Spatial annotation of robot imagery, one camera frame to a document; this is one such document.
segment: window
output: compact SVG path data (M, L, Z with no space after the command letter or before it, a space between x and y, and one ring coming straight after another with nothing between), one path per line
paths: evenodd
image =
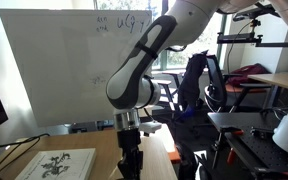
M99 10L151 10L153 20L161 16L166 9L167 0L94 0L95 7ZM175 0L168 0L172 7ZM202 35L182 52L163 51L153 63L153 70L181 69L185 68L188 58L194 53L209 50L211 54L220 54L220 45L216 43L217 33L222 30L223 17L215 13Z

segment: white robotic arm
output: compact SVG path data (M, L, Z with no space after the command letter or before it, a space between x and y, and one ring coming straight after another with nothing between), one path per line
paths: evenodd
M145 76L157 55L167 47L194 42L216 11L235 13L256 2L257 0L177 0L142 35L122 67L107 84L107 97L116 108L115 128L118 130L119 146L123 149L123 160L119 163L119 168L124 177L139 179L143 153L137 148L140 144L140 122L136 109L155 104L159 99L159 86ZM288 25L288 0L270 2ZM280 145L285 140L276 142Z

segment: desk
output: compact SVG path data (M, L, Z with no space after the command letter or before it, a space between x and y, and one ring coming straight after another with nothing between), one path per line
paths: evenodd
M271 139L259 139L251 135L253 127L274 129L279 121L273 114L259 113L209 113L208 118L219 131L221 127L233 126L244 131L241 136L226 133L225 137L243 163L251 170L265 167L288 172L288 153Z
M139 145L139 148L144 151L141 179L177 179L171 161L160 139L153 136L141 137L141 140L142 143ZM3 164L17 157L17 155L23 152L29 145L30 144L25 144L20 146ZM43 137L31 150L2 171L0 175L5 179L14 179L38 151L78 148L96 148L97 155L90 179L110 179L109 177L114 172L122 154L121 149L118 148L117 145L115 130ZM0 156L0 160L10 149ZM114 174L114 178L112 179L121 177L119 173Z
M277 73L277 74L257 74L248 75L250 79L261 81L267 84L271 84L273 87L270 89L268 95L268 101L264 107L273 107L277 103L278 96L280 94L281 88L288 89L288 73Z

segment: whiteboard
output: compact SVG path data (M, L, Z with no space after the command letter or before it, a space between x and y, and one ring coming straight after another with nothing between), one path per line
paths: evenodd
M150 11L0 9L38 126L113 119L108 79Z

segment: bag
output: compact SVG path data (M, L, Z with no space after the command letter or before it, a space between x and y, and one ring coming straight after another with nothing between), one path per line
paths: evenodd
M258 82L247 78L251 74L270 74L270 72L261 64L248 65L232 71L230 74L241 74L239 77L232 77L228 79L228 84L232 86L240 86L241 83L255 83Z

